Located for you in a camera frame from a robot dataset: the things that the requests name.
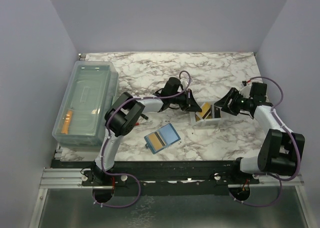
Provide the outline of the gold credit card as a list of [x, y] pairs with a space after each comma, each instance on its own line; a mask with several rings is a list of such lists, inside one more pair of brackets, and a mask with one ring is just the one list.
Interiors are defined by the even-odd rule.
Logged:
[[148, 136], [149, 142], [155, 151], [159, 151], [166, 145], [159, 132], [154, 132]]
[[201, 106], [201, 112], [199, 113], [200, 116], [205, 116], [206, 114], [212, 114], [212, 106], [210, 103], [205, 102]]

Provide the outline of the credit cards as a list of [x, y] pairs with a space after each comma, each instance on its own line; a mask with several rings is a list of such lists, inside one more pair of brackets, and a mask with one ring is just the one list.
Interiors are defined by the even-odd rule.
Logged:
[[200, 120], [205, 120], [205, 119], [212, 119], [212, 114], [206, 114], [205, 116], [200, 116], [198, 113], [195, 113], [195, 121], [198, 122]]

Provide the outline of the clear acrylic card box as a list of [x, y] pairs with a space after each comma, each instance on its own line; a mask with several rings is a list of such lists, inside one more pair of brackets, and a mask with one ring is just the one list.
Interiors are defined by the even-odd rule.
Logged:
[[208, 102], [211, 104], [212, 107], [212, 119], [205, 119], [205, 120], [200, 120], [196, 122], [195, 120], [195, 113], [200, 113], [200, 112], [190, 112], [190, 123], [194, 127], [209, 127], [209, 126], [218, 126], [221, 125], [227, 118], [227, 115], [221, 111], [219, 107], [214, 106], [213, 102]]

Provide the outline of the teal leather card holder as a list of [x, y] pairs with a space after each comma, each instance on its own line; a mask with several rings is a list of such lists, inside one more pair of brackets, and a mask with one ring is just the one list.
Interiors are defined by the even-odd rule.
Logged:
[[144, 137], [145, 147], [149, 149], [152, 154], [168, 148], [172, 144], [180, 141], [180, 139], [180, 136], [171, 123]]

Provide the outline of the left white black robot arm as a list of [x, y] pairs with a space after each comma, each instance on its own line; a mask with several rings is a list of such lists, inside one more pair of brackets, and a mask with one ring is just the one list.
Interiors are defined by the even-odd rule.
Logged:
[[109, 170], [114, 166], [122, 139], [133, 130], [140, 116], [149, 112], [162, 112], [171, 104], [178, 105], [186, 112], [202, 110], [195, 101], [192, 90], [183, 86], [180, 79], [175, 77], [170, 77], [165, 86], [151, 96], [138, 97], [124, 92], [116, 99], [104, 116], [105, 138], [94, 161], [98, 169], [94, 172], [93, 178], [99, 185], [110, 182]]

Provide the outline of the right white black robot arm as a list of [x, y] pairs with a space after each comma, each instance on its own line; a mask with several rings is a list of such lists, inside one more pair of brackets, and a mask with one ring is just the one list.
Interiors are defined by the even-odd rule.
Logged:
[[214, 105], [221, 112], [233, 116], [249, 115], [266, 134], [256, 157], [237, 159], [239, 166], [230, 171], [230, 178], [234, 183], [243, 183], [248, 174], [280, 175], [280, 180], [283, 181], [297, 176], [305, 137], [294, 133], [281, 121], [274, 105], [267, 101], [267, 84], [253, 82], [248, 97], [237, 88], [231, 88]]

